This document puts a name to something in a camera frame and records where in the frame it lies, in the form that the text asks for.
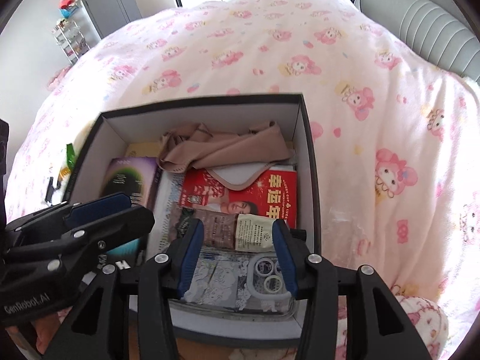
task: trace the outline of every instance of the metal bolt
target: metal bolt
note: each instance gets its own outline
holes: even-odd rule
[[[360,268],[360,270],[365,275],[372,275],[375,272],[374,269],[369,265],[362,265],[362,268]]]
[[[102,268],[102,272],[103,272],[105,275],[112,274],[112,273],[115,272],[115,266],[112,265],[112,264],[105,265],[105,266]]]
[[[318,254],[311,254],[310,256],[308,256],[308,261],[313,264],[318,264],[322,262],[322,257]]]
[[[80,238],[80,237],[83,237],[85,235],[85,230],[79,230],[78,232],[76,232],[73,237],[74,238]]]
[[[49,264],[46,266],[46,268],[50,272],[56,271],[58,268],[60,268],[60,260],[59,259],[53,259],[52,261],[49,262]]]
[[[155,256],[155,262],[159,263],[159,264],[166,263],[168,260],[169,260],[169,257],[166,254],[163,254],[163,253],[162,254],[157,254]]]

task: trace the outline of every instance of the cream colored label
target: cream colored label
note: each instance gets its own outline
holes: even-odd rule
[[[235,232],[237,251],[274,251],[272,225],[274,219],[252,214],[239,214]]]

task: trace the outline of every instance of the headboard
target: headboard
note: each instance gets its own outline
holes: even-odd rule
[[[480,42],[453,0],[355,0],[423,59],[480,83]]]

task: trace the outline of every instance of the brown cloth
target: brown cloth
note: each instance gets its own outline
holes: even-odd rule
[[[158,165],[172,173],[249,162],[270,163],[291,157],[280,127],[266,122],[244,135],[209,131],[192,123],[166,132],[160,139]]]

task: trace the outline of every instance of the pink bedspread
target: pink bedspread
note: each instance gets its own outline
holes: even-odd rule
[[[44,207],[65,144],[99,112],[259,92],[304,94],[325,257],[438,301],[447,358],[480,308],[480,91],[348,0],[204,3],[105,38],[40,108],[8,181],[8,219]]]

